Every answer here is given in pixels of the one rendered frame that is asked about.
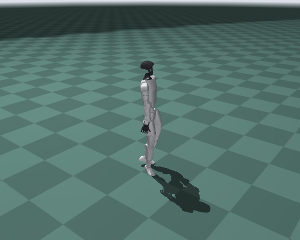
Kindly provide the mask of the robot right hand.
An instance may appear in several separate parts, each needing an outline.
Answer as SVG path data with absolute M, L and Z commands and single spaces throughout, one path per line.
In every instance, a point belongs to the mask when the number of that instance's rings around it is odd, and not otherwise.
M 145 120 L 144 120 L 144 123 L 145 123 Z M 145 125 L 144 123 L 143 123 L 143 127 L 141 128 L 141 132 L 142 132 L 142 130 L 143 130 L 142 133 L 148 133 L 148 130 L 149 130 L 149 132 L 151 132 L 149 129 L 150 121 L 149 121 L 148 125 Z

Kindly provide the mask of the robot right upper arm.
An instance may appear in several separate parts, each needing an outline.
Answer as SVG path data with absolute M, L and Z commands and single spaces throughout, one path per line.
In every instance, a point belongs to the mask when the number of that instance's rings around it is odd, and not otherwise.
M 153 106 L 151 102 L 149 102 L 149 86 L 147 82 L 142 83 L 140 86 L 140 91 L 142 93 L 143 104 L 149 104 L 150 108 Z

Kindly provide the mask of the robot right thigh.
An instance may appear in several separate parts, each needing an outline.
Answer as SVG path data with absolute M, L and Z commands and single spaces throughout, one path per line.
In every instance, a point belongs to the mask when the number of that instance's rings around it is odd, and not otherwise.
M 145 121 L 145 120 L 144 120 Z M 143 126 L 144 126 L 144 121 L 143 121 Z M 156 129 L 155 129 L 155 123 L 153 120 L 150 119 L 149 121 L 149 130 L 146 132 L 146 138 L 147 138 L 147 147 L 148 149 L 154 149 L 154 144 L 155 144 L 155 137 L 156 137 Z

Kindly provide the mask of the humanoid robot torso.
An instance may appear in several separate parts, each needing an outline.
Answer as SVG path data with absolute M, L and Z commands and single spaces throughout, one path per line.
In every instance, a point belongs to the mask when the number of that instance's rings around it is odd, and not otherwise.
M 142 85 L 143 83 L 148 83 L 148 86 L 149 86 L 148 101 L 152 103 L 152 107 L 150 108 L 150 118 L 151 118 L 151 120 L 154 120 L 156 117 L 156 109 L 154 108 L 154 106 L 157 101 L 157 83 L 156 83 L 156 79 L 153 76 L 150 75 L 150 77 L 152 78 L 151 80 L 148 80 L 149 77 L 147 77 L 145 80 L 141 80 L 140 85 Z M 142 102 L 143 102 L 142 92 L 141 92 L 141 97 L 142 97 Z M 145 115 L 145 113 L 144 113 L 144 115 Z M 144 119 L 145 119 L 145 116 L 144 116 Z

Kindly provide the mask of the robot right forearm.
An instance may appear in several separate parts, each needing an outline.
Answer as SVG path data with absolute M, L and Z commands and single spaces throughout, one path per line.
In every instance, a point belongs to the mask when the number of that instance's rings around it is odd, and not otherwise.
M 151 119 L 151 110 L 150 110 L 150 105 L 148 103 L 146 103 L 144 105 L 144 113 L 145 113 L 145 121 L 144 121 L 144 125 L 148 125 L 149 121 Z

